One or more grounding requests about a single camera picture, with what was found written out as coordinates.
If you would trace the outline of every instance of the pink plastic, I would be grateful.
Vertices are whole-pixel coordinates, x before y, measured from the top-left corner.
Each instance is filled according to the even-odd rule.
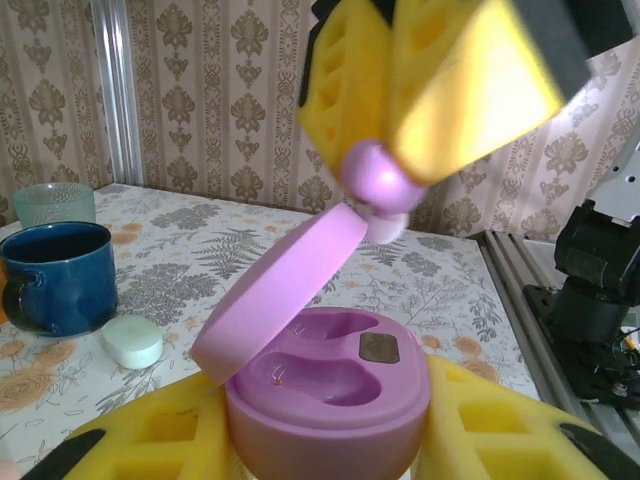
[[[400,361],[360,358],[365,332],[393,335]],[[394,320],[305,309],[227,382],[232,441],[260,480],[397,480],[422,441],[429,383],[422,347]]]
[[[257,355],[349,259],[367,224],[340,203],[268,250],[220,300],[191,357],[221,385]]]

